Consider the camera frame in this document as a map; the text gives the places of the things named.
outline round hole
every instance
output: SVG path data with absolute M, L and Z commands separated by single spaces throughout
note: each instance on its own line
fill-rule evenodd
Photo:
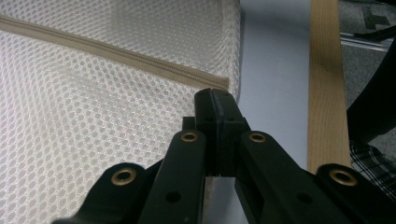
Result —
M 196 133 L 183 133 L 181 135 L 181 140 L 185 142 L 193 142 L 198 139 L 198 135 Z
M 309 196 L 309 195 L 306 194 L 306 193 L 298 193 L 298 194 L 297 194 L 297 199 L 298 199 L 298 201 L 300 201 L 301 203 L 308 203 L 308 204 L 312 203 L 312 198 L 311 198 L 311 196 Z
M 180 199 L 181 195 L 176 191 L 166 194 L 166 201 L 168 201 L 169 203 L 177 203 L 178 201 L 180 201 Z
M 265 136 L 262 133 L 252 133 L 249 137 L 248 137 L 251 141 L 253 142 L 257 142 L 257 143 L 263 143 L 265 142 Z
M 338 184 L 344 186 L 352 187 L 358 184 L 358 180 L 355 178 L 355 176 L 344 170 L 332 169 L 330 170 L 330 177 Z
M 136 170 L 131 168 L 122 168 L 111 176 L 111 182 L 117 186 L 124 186 L 134 181 Z

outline wooden board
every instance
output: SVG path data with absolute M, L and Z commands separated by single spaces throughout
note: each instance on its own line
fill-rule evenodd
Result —
M 308 171 L 350 166 L 338 1 L 312 0 L 310 22 Z

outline white table surface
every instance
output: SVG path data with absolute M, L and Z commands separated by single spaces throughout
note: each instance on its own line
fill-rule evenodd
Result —
M 310 1 L 241 0 L 241 8 L 239 108 L 306 168 Z M 233 182 L 217 179 L 206 223 L 248 223 Z

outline brass ring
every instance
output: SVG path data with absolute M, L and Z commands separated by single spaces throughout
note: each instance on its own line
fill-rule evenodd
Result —
M 263 143 L 266 140 L 265 135 L 262 133 L 251 133 L 248 138 L 257 143 Z
M 196 133 L 183 133 L 181 135 L 181 140 L 185 142 L 194 142 L 198 139 L 198 134 Z
M 356 177 L 344 170 L 332 169 L 330 170 L 330 177 L 332 180 L 341 185 L 353 187 L 358 184 Z
M 131 168 L 122 168 L 111 176 L 111 183 L 117 186 L 124 186 L 134 181 L 136 178 L 136 170 Z

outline white mesh fabric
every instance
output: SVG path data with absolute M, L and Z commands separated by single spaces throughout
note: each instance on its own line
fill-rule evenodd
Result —
M 160 160 L 196 89 L 122 64 L 0 32 L 0 223 L 77 212 L 123 162 Z
M 4 0 L 0 13 L 239 83 L 237 0 Z

